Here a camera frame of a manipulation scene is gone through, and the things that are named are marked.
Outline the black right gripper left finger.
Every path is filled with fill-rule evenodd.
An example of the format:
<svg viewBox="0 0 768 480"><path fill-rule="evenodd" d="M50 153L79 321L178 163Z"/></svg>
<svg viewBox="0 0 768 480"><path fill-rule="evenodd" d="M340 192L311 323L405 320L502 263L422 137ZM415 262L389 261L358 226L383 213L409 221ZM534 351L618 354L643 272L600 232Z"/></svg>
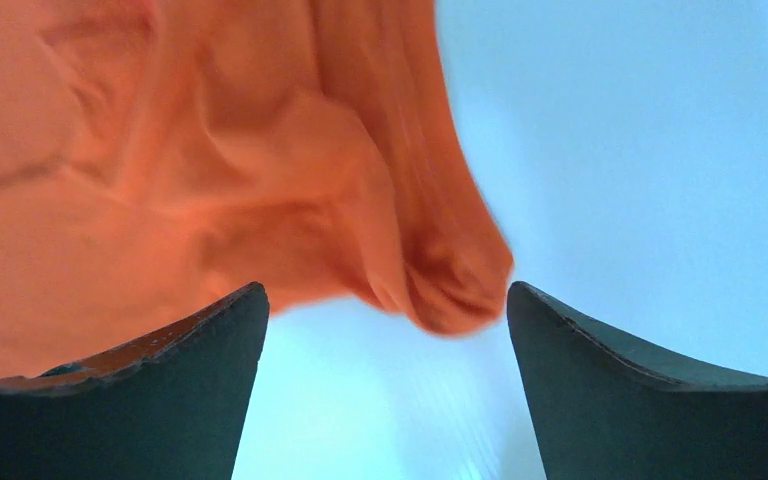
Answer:
<svg viewBox="0 0 768 480"><path fill-rule="evenodd" d="M43 375L0 379L0 479L228 479L268 325L257 282Z"/></svg>

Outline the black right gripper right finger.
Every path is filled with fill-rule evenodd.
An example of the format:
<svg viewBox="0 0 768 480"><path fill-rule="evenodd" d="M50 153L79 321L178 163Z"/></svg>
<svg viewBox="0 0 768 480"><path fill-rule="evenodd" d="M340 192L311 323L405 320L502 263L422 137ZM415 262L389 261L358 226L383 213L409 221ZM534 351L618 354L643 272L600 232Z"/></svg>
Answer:
<svg viewBox="0 0 768 480"><path fill-rule="evenodd" d="M510 337L550 479L768 479L768 377L706 363L525 283Z"/></svg>

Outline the orange t shirt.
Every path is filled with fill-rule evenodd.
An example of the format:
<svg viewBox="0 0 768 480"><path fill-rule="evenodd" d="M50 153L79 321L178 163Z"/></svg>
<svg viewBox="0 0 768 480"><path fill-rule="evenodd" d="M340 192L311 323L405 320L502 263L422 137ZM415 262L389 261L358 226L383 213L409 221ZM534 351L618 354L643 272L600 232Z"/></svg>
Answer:
<svg viewBox="0 0 768 480"><path fill-rule="evenodd" d="M433 2L0 1L0 378L253 281L469 334L512 262Z"/></svg>

